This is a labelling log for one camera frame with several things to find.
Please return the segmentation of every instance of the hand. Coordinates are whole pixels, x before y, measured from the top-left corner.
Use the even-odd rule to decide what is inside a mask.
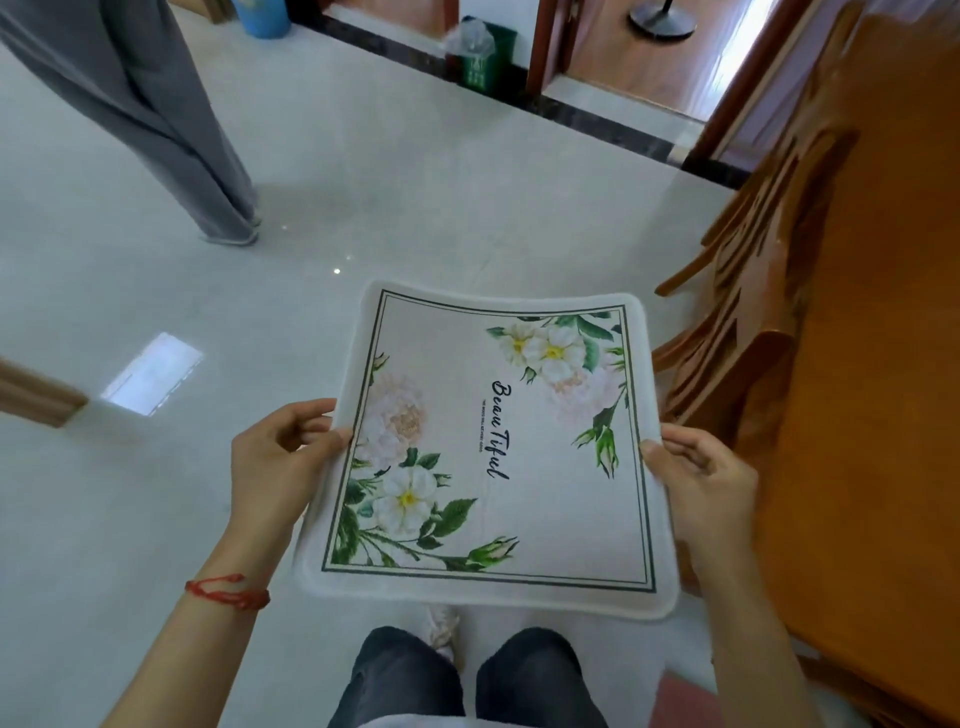
[[[756,471],[708,432],[668,424],[661,432],[662,446],[644,440],[640,452],[666,486],[674,533],[697,574],[718,560],[752,561]]]
[[[353,436],[349,427],[330,429],[326,413],[336,404],[333,399],[287,404],[233,438],[228,531],[265,545],[289,540],[324,465]]]

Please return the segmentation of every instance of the lamp base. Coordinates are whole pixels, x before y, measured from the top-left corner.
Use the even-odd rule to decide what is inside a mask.
[[[663,10],[662,2],[635,5],[630,10],[630,22],[654,40],[683,40],[697,30],[697,19],[682,8]]]

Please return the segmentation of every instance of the blue bucket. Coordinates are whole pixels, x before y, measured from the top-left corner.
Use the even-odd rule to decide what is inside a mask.
[[[284,37],[290,32],[290,16],[284,0],[233,0],[243,29],[253,37]]]

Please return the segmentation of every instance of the plastic bag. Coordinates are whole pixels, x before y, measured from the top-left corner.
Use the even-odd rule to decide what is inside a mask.
[[[444,38],[444,52],[451,56],[463,56],[469,59],[484,59],[496,51],[493,34],[487,30],[483,20],[466,20]]]

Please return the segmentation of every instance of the gray pants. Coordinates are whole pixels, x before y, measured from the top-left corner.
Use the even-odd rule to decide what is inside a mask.
[[[513,635],[477,672],[477,717],[534,728],[607,728],[573,647],[556,632]],[[358,728],[383,716],[462,716],[457,669],[395,627],[364,640],[349,685],[327,728]]]
[[[213,115],[167,0],[0,0],[0,40],[134,150],[203,233],[252,235],[250,177]]]

